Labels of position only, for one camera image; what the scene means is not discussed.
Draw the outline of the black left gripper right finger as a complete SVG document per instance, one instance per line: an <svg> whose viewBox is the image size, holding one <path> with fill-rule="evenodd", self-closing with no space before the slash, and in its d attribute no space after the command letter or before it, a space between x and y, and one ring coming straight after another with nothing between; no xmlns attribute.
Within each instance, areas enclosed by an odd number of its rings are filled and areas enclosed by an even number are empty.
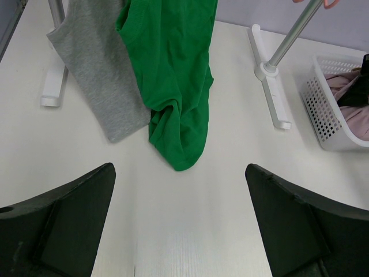
<svg viewBox="0 0 369 277"><path fill-rule="evenodd" d="M273 276L368 276L368 211L257 164L245 178Z"/></svg>

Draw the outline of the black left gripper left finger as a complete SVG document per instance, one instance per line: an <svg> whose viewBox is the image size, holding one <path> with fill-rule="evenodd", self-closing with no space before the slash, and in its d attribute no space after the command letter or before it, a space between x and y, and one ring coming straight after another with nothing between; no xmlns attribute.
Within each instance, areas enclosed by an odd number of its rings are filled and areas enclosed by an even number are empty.
<svg viewBox="0 0 369 277"><path fill-rule="evenodd" d="M112 163L1 208L1 276L91 276L116 180Z"/></svg>

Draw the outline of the mauve pink tank top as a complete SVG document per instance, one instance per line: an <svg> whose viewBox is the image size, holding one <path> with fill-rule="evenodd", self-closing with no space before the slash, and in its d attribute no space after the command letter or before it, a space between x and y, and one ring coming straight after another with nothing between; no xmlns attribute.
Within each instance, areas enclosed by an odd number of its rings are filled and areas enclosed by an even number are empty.
<svg viewBox="0 0 369 277"><path fill-rule="evenodd" d="M368 83L355 85L358 70L324 76L351 132L368 141Z"/></svg>

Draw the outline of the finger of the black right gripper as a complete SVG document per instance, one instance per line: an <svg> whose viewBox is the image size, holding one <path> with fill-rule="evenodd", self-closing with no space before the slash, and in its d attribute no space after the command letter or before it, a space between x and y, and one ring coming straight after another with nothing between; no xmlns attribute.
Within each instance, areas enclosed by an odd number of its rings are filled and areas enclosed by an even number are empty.
<svg viewBox="0 0 369 277"><path fill-rule="evenodd" d="M363 57L358 78L337 101L337 104L339 107L368 106L368 54Z"/></svg>

